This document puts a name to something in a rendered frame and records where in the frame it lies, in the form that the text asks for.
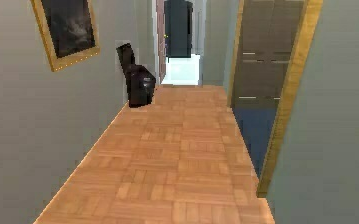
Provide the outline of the grey brown chest of drawers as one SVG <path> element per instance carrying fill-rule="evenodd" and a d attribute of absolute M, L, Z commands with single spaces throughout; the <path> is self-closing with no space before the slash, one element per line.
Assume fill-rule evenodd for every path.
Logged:
<path fill-rule="evenodd" d="M 234 75 L 233 106 L 277 106 L 304 2 L 245 0 Z"/>

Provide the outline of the reddish brown room door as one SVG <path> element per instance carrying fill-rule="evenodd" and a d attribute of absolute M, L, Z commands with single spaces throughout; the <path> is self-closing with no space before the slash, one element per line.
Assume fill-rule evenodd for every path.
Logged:
<path fill-rule="evenodd" d="M 163 83 L 166 75 L 164 0 L 156 0 L 159 77 Z"/>

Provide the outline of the yellow wooden door frame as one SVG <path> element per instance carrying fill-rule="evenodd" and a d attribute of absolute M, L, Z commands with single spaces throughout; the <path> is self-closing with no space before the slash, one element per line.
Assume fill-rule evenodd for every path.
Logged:
<path fill-rule="evenodd" d="M 254 192 L 259 198 L 266 197 L 269 191 L 323 1 L 305 0 L 304 2 L 291 57 L 284 77 L 280 100 L 274 108 L 245 108 L 232 105 L 234 75 L 237 67 L 245 0 L 239 2 L 228 103 L 233 110 L 238 125 L 238 133 L 243 138 L 254 169 L 256 178 Z"/>

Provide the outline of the gold framed dark painting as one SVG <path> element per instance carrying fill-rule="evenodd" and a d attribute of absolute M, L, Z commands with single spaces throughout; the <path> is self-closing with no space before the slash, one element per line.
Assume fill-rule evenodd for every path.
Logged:
<path fill-rule="evenodd" d="M 30 0 L 52 72 L 100 53 L 92 0 Z"/>

